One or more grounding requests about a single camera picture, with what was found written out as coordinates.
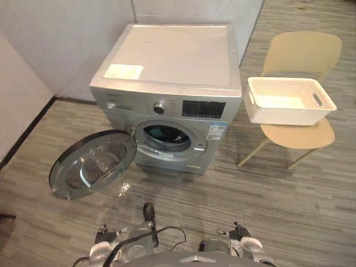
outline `white wall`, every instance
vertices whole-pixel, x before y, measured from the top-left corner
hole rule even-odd
[[[231,23],[241,61],[263,0],[133,0],[133,3],[138,23]]]
[[[263,0],[133,3],[138,23],[231,22],[241,60]],[[3,34],[59,96],[93,100],[91,78],[128,23],[134,23],[130,0],[0,0]]]
[[[93,100],[89,83],[124,27],[130,0],[0,0],[0,27],[55,95]]]
[[[0,161],[51,97],[47,86],[0,36]]]

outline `washing machine door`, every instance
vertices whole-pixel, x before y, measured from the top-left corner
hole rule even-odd
[[[63,152],[52,166],[53,194],[71,200],[99,191],[118,179],[135,155],[136,141],[127,132],[89,135]]]

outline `control knob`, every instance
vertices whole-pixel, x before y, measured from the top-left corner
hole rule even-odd
[[[165,113],[165,105],[163,103],[155,103],[154,112],[158,115],[162,115],[163,113]]]

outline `plastic basket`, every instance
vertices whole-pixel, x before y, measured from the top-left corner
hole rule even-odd
[[[250,77],[244,102],[253,123],[313,125],[337,107],[314,79]]]

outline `beige chair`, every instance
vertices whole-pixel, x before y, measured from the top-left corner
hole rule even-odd
[[[287,32],[273,38],[268,50],[263,72],[317,72],[321,82],[325,73],[334,67],[340,57],[341,40],[321,32]],[[327,119],[313,126],[260,125],[266,136],[238,166],[242,166],[270,141],[291,149],[308,149],[305,155],[288,166],[293,169],[303,159],[320,148],[332,144],[335,134]]]
[[[263,66],[269,72],[317,72],[318,81],[340,57],[342,41],[322,32],[287,32],[273,38]]]

